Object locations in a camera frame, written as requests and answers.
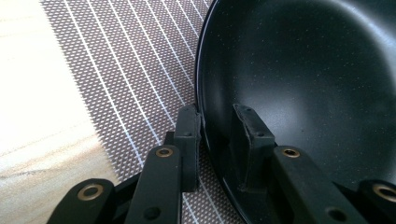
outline wood grain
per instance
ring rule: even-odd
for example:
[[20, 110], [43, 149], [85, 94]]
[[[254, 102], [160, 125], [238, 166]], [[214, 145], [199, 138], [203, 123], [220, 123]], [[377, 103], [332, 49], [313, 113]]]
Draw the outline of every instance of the wood grain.
[[88, 178], [118, 180], [39, 2], [0, 1], [0, 223], [45, 223]]

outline metal grommet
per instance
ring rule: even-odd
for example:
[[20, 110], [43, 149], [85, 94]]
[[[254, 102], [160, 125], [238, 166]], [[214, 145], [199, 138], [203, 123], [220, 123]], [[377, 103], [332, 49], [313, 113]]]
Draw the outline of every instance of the metal grommet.
[[[93, 193], [87, 192], [89, 189], [93, 189]], [[82, 188], [77, 197], [82, 201], [90, 201], [99, 197], [103, 193], [103, 186], [99, 184], [89, 184]]]
[[300, 156], [300, 152], [296, 149], [286, 148], [282, 150], [283, 155], [290, 158], [297, 158]]
[[383, 184], [374, 184], [373, 191], [379, 197], [387, 201], [396, 203], [396, 189], [390, 188]]
[[170, 157], [173, 154], [173, 150], [170, 148], [160, 148], [155, 152], [158, 157]]

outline striped placemat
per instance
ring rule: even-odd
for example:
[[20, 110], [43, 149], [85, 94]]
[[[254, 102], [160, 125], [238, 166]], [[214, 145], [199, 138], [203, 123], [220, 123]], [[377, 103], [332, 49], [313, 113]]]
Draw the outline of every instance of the striped placemat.
[[[211, 0], [43, 1], [120, 181], [194, 102], [194, 60]], [[201, 187], [183, 194], [183, 223], [241, 222], [205, 151]]]

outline black frying pan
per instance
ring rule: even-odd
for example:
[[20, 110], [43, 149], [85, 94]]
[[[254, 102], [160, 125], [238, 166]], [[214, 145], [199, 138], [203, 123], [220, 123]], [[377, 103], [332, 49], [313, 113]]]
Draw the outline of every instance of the black frying pan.
[[223, 178], [233, 104], [254, 108], [278, 145], [302, 148], [336, 184], [396, 184], [396, 1], [214, 1], [196, 98], [215, 170], [247, 221], [268, 216]]

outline placemat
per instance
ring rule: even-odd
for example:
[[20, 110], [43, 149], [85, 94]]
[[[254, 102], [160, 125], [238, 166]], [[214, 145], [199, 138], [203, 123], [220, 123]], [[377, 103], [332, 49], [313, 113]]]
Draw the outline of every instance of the placemat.
[[[119, 180], [194, 102], [194, 60], [211, 0], [42, 1]], [[200, 152], [200, 188], [183, 193], [183, 223], [239, 223]]]

